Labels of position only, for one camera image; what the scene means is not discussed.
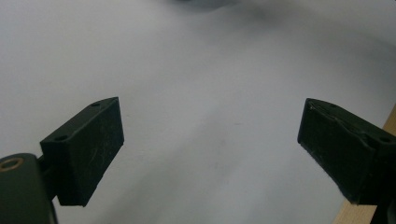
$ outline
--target white surface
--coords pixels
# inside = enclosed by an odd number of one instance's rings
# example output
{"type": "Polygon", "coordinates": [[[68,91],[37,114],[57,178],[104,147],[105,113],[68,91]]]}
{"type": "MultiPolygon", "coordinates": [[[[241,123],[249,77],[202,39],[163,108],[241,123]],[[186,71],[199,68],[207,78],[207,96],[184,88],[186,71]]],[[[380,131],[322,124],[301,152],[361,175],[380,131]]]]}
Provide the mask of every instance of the white surface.
{"type": "Polygon", "coordinates": [[[305,98],[382,126],[396,97],[396,4],[351,2],[2,1],[0,157],[119,96],[125,145],[61,224],[332,223],[305,98]]]}

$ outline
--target screw hole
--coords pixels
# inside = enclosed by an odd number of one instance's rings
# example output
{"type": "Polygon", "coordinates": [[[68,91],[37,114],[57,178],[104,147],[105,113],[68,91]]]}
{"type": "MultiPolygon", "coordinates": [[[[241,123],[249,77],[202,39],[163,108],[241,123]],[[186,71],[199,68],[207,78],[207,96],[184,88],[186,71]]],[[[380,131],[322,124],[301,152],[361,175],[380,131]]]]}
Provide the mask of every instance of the screw hole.
{"type": "Polygon", "coordinates": [[[23,158],[12,158],[0,163],[0,172],[18,168],[23,163],[23,158]]]}
{"type": "Polygon", "coordinates": [[[388,139],[387,137],[380,137],[379,140],[381,140],[382,142],[386,142],[386,143],[390,142],[390,139],[388,139]]]}
{"type": "Polygon", "coordinates": [[[62,135],[62,136],[56,137],[56,138],[55,138],[55,141],[63,141],[63,140],[66,139],[66,138],[68,138],[67,135],[62,135]]]}

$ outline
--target wooden board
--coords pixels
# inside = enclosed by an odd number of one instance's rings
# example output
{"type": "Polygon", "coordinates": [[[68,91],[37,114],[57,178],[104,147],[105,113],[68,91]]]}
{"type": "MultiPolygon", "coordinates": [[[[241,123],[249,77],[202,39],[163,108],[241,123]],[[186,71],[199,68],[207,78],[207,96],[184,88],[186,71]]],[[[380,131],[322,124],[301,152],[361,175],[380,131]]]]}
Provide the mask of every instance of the wooden board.
{"type": "MultiPolygon", "coordinates": [[[[396,135],[396,105],[390,112],[384,130],[396,135]]],[[[354,205],[345,200],[332,224],[370,224],[375,209],[375,205],[354,205]]]]}

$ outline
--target wooden edge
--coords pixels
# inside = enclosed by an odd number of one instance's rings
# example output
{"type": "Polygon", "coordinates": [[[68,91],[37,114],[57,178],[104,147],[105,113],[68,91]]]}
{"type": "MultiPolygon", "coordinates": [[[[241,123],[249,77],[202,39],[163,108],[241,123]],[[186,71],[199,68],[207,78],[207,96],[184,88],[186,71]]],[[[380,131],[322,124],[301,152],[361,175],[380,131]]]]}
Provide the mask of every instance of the wooden edge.
{"type": "MultiPolygon", "coordinates": [[[[396,135],[396,105],[390,112],[383,129],[396,135]]],[[[348,200],[344,200],[340,212],[332,224],[370,224],[375,209],[375,205],[355,205],[348,200]]]]}

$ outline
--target dark object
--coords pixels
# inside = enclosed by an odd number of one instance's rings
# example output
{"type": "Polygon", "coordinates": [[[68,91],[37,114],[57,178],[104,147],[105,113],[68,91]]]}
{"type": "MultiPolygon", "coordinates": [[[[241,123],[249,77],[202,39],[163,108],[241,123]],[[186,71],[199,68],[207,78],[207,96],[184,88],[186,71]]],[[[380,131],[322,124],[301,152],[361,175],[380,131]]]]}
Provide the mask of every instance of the dark object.
{"type": "Polygon", "coordinates": [[[396,186],[395,136],[337,105],[307,99],[298,142],[351,203],[379,204],[381,217],[387,215],[396,186]]]}
{"type": "Polygon", "coordinates": [[[43,156],[0,160],[0,223],[57,223],[51,200],[85,206],[123,145],[117,97],[84,108],[41,141],[43,156]]]}

